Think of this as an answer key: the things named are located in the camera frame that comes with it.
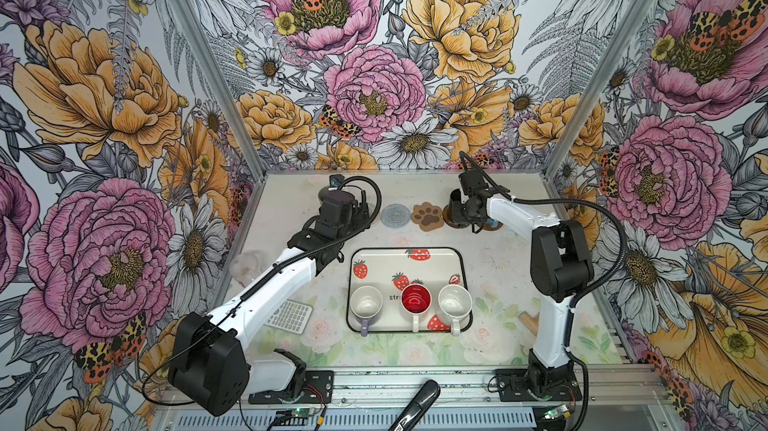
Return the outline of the black mug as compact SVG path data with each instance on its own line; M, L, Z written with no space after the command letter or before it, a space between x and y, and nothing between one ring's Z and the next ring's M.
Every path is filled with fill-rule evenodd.
M472 220L466 216L461 204L450 203L445 207L448 207L451 213L452 220L455 223L454 229L465 229L473 224Z

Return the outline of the cork paw print coaster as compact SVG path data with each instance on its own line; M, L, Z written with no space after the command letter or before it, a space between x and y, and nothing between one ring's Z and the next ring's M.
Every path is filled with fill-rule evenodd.
M443 209L429 202L415 205L410 218L422 232L435 231L444 226Z

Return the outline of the grey woven round coaster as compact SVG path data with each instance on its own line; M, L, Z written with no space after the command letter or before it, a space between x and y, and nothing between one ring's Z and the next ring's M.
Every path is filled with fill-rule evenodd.
M382 209L381 223L390 229L399 229L411 222L411 211L402 204L390 204Z

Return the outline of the white mug purple handle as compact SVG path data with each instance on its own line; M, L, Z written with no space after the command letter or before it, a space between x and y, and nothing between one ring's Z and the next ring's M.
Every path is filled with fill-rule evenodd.
M358 287L351 295L349 310L360 324L360 334L367 337L377 322L384 305L382 293L374 286Z

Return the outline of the light blue mug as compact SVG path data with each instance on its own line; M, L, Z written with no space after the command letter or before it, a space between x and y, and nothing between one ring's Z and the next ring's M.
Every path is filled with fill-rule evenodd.
M503 224L502 224L502 223L500 223L499 221L496 221L496 220L492 220L492 219L488 219L488 220L486 220L486 221L483 223L483 226L482 226L482 228L483 228L485 231L489 231L489 232L498 231L498 230L500 230L502 227L503 227Z

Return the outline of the grey metal mug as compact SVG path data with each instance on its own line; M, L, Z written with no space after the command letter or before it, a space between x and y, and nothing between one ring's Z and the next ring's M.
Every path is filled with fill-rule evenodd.
M325 186L318 192L318 199L324 203L336 199L337 189L331 186Z

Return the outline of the scratched brown round wooden coaster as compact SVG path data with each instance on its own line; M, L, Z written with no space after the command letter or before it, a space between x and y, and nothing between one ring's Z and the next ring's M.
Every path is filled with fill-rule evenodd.
M446 226L449 226L451 228L455 228L455 223L452 220L451 213L450 213L448 207L444 207L443 208L442 217L443 217L443 222L445 223Z

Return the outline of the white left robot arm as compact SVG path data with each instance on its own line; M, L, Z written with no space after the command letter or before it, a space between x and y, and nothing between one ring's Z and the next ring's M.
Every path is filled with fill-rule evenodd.
M246 351L288 298L337 260L344 243L372 223L371 217L360 219L335 236L322 234L315 220L239 294L204 316L186 316L167 362L168 383L213 416L256 394L285 401L299 398L305 387L303 361L282 349L255 358L248 358Z

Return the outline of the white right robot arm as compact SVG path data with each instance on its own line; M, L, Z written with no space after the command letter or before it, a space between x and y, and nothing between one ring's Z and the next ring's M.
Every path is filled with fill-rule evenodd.
M589 248L580 223L535 209L544 200L512 196L483 169L465 167L460 188L449 198L448 215L459 227L479 233L494 221L530 245L530 279L541 294L537 335L522 375L503 371L499 384L536 399L584 398L587 379L577 380L579 365L571 352L578 298L594 278Z

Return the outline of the white strawberry print tray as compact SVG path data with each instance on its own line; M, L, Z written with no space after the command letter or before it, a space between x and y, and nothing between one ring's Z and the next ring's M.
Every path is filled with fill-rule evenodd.
M379 319L368 335L375 333L413 333L403 311L402 290L411 283L429 289L432 306L421 323L419 333L450 333L437 318L440 290L449 284L463 286L468 291L466 272L461 254L450 247L432 248L362 248L352 256L349 273L346 322L348 328L360 334L360 324L349 310L352 293L360 286L376 287L383 295L384 305ZM462 321L461 332L473 322L472 311Z

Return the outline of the white scientific calculator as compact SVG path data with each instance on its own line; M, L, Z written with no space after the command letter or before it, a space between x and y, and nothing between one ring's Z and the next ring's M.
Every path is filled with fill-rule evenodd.
M267 327L301 335L311 318L313 307L292 300L285 301L265 323Z

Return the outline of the wooden stick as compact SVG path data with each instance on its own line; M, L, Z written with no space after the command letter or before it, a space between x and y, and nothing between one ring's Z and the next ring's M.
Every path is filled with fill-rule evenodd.
M533 335L538 335L539 315L531 315L528 312L521 312L518 315L521 324Z

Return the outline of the black handheld device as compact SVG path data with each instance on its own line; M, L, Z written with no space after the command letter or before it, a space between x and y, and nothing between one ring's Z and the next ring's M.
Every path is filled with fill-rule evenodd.
M440 394L441 387L435 380L426 381L389 427L389 431L412 431Z

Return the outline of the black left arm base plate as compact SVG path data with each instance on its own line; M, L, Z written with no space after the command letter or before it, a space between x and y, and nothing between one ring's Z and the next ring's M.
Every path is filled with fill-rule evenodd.
M301 385L290 384L286 390L250 394L251 405L327 405L332 401L335 373L330 370L310 370Z

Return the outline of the aluminium front rail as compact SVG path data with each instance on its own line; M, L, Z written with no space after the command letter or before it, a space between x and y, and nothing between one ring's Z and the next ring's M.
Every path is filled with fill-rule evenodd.
M666 405L671 402L665 386L651 366L632 364L590 366L586 378L588 391L579 401L502 402L497 393L494 372L497 369L507 368L525 369L523 366L506 368L475 366L456 369L342 367L335 370L307 369L306 371L330 370L335 373L332 401L326 406L338 408L343 406L383 408L403 405L411 400L430 379L435 380L441 387L437 403L447 406L483 407L510 404L547 407L560 403L580 405L584 402L591 406L644 406ZM176 403L178 406L200 407L176 388L173 391L180 399ZM251 405L247 402L247 398L240 398L229 411L236 410L239 405Z

